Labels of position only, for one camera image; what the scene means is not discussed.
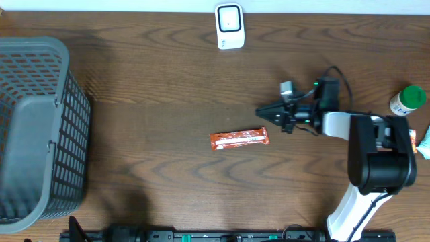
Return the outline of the orange red candy bar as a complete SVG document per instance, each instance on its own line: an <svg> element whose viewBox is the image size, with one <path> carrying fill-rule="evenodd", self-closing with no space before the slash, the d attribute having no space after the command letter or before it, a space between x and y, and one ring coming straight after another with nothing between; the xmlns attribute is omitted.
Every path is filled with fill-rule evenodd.
<svg viewBox="0 0 430 242"><path fill-rule="evenodd" d="M270 139L267 129L262 127L260 129L211 134L210 143L212 150L217 151L256 143L268 145L270 143Z"/></svg>

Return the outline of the green lid jar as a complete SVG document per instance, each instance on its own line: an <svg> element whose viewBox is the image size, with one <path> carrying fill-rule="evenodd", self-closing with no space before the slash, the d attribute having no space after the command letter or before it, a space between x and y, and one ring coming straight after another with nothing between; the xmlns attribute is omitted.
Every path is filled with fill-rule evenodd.
<svg viewBox="0 0 430 242"><path fill-rule="evenodd" d="M416 85L410 85L397 93L389 102L392 113L397 116L406 116L420 108L427 101L425 91Z"/></svg>

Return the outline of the teal white wipes packet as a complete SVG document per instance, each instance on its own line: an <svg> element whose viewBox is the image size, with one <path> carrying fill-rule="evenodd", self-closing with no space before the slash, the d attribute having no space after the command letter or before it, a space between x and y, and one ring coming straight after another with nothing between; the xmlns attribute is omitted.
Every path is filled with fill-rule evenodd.
<svg viewBox="0 0 430 242"><path fill-rule="evenodd" d="M428 127L423 140L417 146L417 150L426 160L430 160L430 127Z"/></svg>

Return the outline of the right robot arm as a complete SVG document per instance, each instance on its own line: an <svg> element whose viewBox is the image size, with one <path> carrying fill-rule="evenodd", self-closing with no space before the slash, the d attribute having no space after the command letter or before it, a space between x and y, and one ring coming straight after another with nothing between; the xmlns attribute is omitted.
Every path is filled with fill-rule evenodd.
<svg viewBox="0 0 430 242"><path fill-rule="evenodd" d="M280 99L257 108L256 116L292 133L301 124L309 133L348 142L349 185L322 229L300 230L284 241L359 241L377 209L416 179L417 166L405 117L340 111L340 81L319 77L302 93L291 81L280 85Z"/></svg>

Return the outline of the small orange snack packet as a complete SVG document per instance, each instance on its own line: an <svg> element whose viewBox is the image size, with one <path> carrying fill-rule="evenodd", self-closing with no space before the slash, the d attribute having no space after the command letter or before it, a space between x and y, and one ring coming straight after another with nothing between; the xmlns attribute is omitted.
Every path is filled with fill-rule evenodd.
<svg viewBox="0 0 430 242"><path fill-rule="evenodd" d="M409 129L408 131L409 131L408 133L409 133L409 137L410 137L410 140L411 140L411 147L412 147L413 153L416 153L417 152L417 148L416 148L416 130Z"/></svg>

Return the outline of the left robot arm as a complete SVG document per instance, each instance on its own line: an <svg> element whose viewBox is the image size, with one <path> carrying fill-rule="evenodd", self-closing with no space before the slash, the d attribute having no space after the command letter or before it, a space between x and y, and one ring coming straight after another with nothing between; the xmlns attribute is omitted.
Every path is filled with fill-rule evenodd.
<svg viewBox="0 0 430 242"><path fill-rule="evenodd" d="M140 227L111 225L101 231L85 231L74 216L69 217L69 230L60 234L60 242L147 242Z"/></svg>

